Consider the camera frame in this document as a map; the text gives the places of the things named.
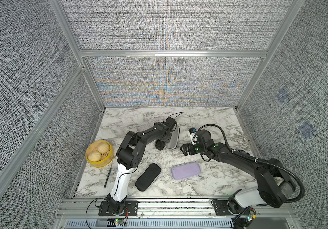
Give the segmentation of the white steamed bun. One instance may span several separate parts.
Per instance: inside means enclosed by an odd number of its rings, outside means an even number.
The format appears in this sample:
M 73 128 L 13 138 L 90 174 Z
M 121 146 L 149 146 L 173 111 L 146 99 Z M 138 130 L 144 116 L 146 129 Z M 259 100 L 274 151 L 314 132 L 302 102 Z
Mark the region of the white steamed bun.
M 97 146 L 97 151 L 99 151 L 102 155 L 106 154 L 107 152 L 109 152 L 110 150 L 110 145 L 107 142 L 101 142 L 98 146 Z
M 102 154 L 99 151 L 93 151 L 88 155 L 88 160 L 91 162 L 99 162 L 102 160 Z

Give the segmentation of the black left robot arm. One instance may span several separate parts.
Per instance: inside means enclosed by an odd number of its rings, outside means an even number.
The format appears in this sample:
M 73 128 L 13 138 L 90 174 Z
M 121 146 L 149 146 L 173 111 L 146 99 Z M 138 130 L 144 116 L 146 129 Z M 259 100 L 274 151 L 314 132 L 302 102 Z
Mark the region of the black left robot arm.
M 177 121 L 168 116 L 165 121 L 156 122 L 147 130 L 137 133 L 129 131 L 126 134 L 117 150 L 116 179 L 106 197 L 108 207 L 113 214 L 119 215 L 124 210 L 131 175 L 138 169 L 146 146 L 154 141 L 156 148 L 163 150 L 167 144 L 178 141 L 178 137 L 173 137 L 177 130 L 179 130 Z

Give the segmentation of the grey umbrella case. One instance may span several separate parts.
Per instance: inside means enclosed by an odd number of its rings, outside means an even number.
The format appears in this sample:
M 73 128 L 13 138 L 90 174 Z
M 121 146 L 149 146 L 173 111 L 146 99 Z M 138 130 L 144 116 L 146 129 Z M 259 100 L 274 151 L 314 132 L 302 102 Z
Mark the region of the grey umbrella case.
M 167 149 L 173 150 L 177 148 L 179 134 L 180 134 L 180 128 L 177 127 L 176 130 L 172 132 L 170 141 L 166 145 Z
M 171 177 L 174 180 L 187 179 L 201 173 L 200 165 L 196 162 L 185 163 L 171 168 Z

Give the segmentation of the yellow bamboo steamer basket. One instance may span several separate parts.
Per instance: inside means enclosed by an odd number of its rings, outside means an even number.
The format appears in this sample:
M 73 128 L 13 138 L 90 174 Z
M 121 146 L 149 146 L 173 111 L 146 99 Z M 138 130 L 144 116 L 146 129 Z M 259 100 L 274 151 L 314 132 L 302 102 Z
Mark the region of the yellow bamboo steamer basket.
M 95 168 L 102 168 L 113 161 L 115 154 L 112 145 L 105 140 L 99 140 L 89 145 L 85 159 Z

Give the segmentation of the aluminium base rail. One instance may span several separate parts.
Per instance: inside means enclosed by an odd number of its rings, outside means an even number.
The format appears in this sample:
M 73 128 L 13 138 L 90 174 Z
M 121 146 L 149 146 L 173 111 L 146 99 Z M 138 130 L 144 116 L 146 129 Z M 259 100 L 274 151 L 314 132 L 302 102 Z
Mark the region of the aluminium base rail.
M 228 213 L 221 197 L 129 198 L 120 215 L 98 206 L 102 199 L 63 200 L 54 229 L 300 229 L 289 204 L 279 209 L 253 206 L 237 217 Z

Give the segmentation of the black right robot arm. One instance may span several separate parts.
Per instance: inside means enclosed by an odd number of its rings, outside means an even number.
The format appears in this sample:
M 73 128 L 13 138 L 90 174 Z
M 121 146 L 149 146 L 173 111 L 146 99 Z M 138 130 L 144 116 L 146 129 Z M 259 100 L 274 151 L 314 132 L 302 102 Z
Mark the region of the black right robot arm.
M 233 215 L 238 215 L 253 205 L 279 208 L 292 201 L 291 196 L 296 191 L 296 186 L 292 181 L 291 172 L 275 158 L 256 158 L 246 151 L 232 149 L 227 143 L 216 143 L 207 130 L 195 132 L 191 142 L 183 144 L 180 150 L 185 156 L 200 154 L 211 160 L 229 164 L 255 178 L 256 186 L 240 189 L 229 197 L 227 208 Z

